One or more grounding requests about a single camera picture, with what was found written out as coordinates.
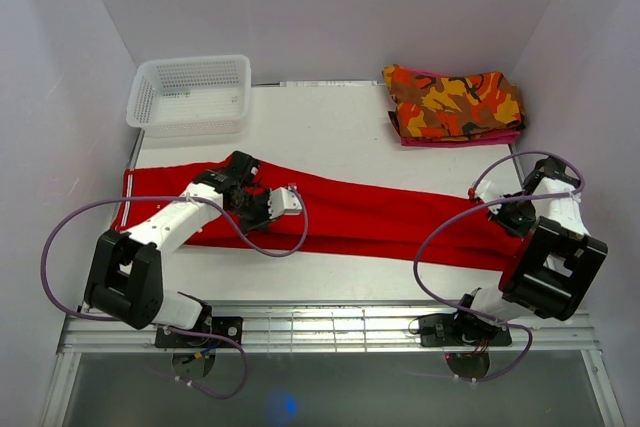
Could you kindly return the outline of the red trousers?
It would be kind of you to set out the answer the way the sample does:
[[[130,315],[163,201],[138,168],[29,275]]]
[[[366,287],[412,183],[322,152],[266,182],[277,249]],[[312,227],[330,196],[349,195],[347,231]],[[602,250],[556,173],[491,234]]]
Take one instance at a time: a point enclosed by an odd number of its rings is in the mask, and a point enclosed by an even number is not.
[[[159,168],[129,169],[122,192],[137,202],[118,209],[112,224],[126,230],[162,208],[148,197],[179,195],[193,178],[225,161]],[[258,182],[268,188],[295,185],[308,209],[309,233],[301,235],[301,216],[285,216],[251,240],[268,250],[413,260],[426,237],[446,220],[471,207],[466,199],[327,179],[267,162],[260,164]],[[476,212],[447,227],[427,246],[423,261],[457,267],[501,271],[520,246],[486,213]]]

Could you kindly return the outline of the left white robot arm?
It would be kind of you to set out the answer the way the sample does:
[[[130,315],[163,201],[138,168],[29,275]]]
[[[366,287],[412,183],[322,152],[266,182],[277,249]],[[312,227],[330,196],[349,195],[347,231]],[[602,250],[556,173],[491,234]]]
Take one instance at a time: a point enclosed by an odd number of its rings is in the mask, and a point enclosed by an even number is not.
[[[177,328],[190,346],[212,334],[210,308],[192,296],[164,287],[164,262],[187,240],[225,212],[247,233],[282,214],[281,189],[255,180],[259,162],[234,152],[230,163],[196,175],[180,194],[143,222],[124,231],[110,229],[97,240],[85,303],[135,328]]]

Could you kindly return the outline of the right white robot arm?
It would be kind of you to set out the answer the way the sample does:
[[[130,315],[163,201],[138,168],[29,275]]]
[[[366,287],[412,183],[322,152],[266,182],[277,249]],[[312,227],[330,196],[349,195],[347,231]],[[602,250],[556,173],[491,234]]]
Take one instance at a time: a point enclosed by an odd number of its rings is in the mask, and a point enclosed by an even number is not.
[[[531,312],[539,318],[566,321],[573,316],[608,254],[592,237],[580,213],[581,181],[567,163],[553,156],[536,162],[517,198],[527,201],[489,208],[488,218],[522,240],[499,283],[478,288],[461,299],[469,308],[451,322],[454,337],[474,344],[501,334],[500,321]]]

